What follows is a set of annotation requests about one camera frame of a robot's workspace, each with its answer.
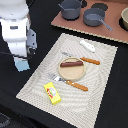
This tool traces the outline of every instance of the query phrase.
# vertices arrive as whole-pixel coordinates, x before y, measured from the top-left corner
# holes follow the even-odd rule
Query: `brown tray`
[[[128,43],[128,32],[119,24],[121,12],[127,8],[128,5],[99,0],[86,1],[87,6],[81,9],[80,17],[77,20],[67,21],[62,17],[61,12],[59,12],[51,22],[51,25],[118,42]],[[83,13],[86,9],[91,8],[94,3],[104,3],[108,6],[108,9],[105,11],[106,16],[104,21],[113,29],[113,31],[109,31],[103,24],[98,27],[90,27],[84,24]]]

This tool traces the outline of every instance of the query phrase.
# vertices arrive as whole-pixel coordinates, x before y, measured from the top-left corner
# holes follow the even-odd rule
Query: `yellow package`
[[[60,98],[58,92],[56,91],[52,82],[45,84],[44,88],[45,88],[53,105],[55,105],[56,103],[61,101],[61,98]]]

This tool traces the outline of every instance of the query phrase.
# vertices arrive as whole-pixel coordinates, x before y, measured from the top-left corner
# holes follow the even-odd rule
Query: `pot handle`
[[[58,4],[58,5],[66,12],[66,10],[60,4]]]
[[[111,27],[109,27],[102,19],[99,19],[100,22],[102,22],[109,31],[113,31],[113,29]]]
[[[83,0],[81,0],[81,1],[80,1],[80,0],[76,0],[76,2],[80,2],[80,3],[81,3],[81,5],[82,5]]]

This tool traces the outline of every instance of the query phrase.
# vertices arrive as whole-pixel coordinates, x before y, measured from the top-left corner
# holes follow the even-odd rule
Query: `fork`
[[[53,79],[53,80],[55,80],[55,81],[62,81],[62,82],[65,82],[65,83],[68,84],[68,85],[71,85],[71,86],[76,87],[76,88],[78,88],[78,89],[81,89],[81,90],[83,90],[83,91],[88,91],[88,88],[87,88],[87,87],[85,87],[85,86],[83,86],[83,85],[80,85],[80,84],[77,84],[77,83],[74,83],[74,82],[72,82],[71,80],[64,80],[64,79],[61,78],[60,76],[57,76],[57,75],[55,75],[55,74],[53,74],[53,73],[49,73],[48,75],[49,75],[49,77],[50,77],[51,79]]]

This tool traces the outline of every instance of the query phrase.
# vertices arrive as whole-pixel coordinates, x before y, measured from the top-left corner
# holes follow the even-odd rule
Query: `knife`
[[[72,55],[70,53],[66,53],[66,52],[62,52],[62,51],[61,51],[61,53],[64,54],[64,55],[66,55],[66,56],[69,56],[69,57],[73,57],[73,56],[74,57],[77,57],[76,55]],[[97,61],[97,60],[93,60],[93,59],[89,59],[89,58],[85,58],[85,57],[82,57],[80,59],[83,60],[83,61],[89,62],[89,63],[96,64],[96,65],[99,65],[100,64],[100,61]]]

